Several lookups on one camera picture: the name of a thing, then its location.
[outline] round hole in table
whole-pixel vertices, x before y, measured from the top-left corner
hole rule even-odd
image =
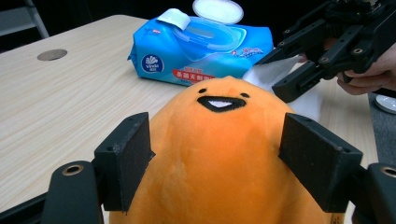
[[[66,54],[67,54],[67,50],[65,49],[51,49],[40,53],[37,56],[37,59],[43,62],[54,61],[57,59],[61,59]]]

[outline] wet wipes lid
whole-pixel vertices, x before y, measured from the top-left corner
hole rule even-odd
[[[231,0],[195,0],[192,8],[199,17],[225,24],[242,20],[244,10]]]

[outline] blue wet wipes package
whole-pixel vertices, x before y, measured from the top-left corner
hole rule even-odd
[[[241,78],[274,48],[268,27],[189,19],[181,29],[155,18],[134,33],[128,59],[140,77],[185,86],[213,77]]]

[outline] light wood table surface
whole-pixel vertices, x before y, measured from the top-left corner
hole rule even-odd
[[[113,16],[0,54],[0,212],[48,190],[70,161],[91,161],[97,146],[126,117],[150,117],[186,87],[139,78],[127,57],[145,20]],[[65,49],[42,62],[47,50]],[[377,161],[367,96],[334,81],[320,123]]]

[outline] black mechanical part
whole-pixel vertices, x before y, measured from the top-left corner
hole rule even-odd
[[[301,17],[283,34],[285,39],[277,44],[275,52],[257,63],[270,63],[304,53],[316,67],[294,76],[291,73],[287,80],[274,85],[275,94],[289,103],[322,78],[329,80],[346,70],[367,71],[396,43],[396,2],[378,0],[372,5],[359,0],[330,0]],[[330,37],[337,38],[337,42],[326,51],[323,43]],[[395,91],[381,89],[376,93],[396,97]]]
[[[103,223],[107,211],[126,212],[154,153],[149,114],[125,119],[94,152],[92,162],[58,168],[49,191],[0,214],[0,223]]]
[[[149,140],[149,114],[125,119],[94,155],[92,163],[106,179],[105,210],[128,211],[149,161],[154,157]]]
[[[286,114],[279,158],[323,211],[345,213],[352,202],[355,224],[396,223],[396,168],[373,163],[365,170],[359,150],[312,119]]]
[[[90,162],[70,162],[52,174],[40,223],[104,223]]]

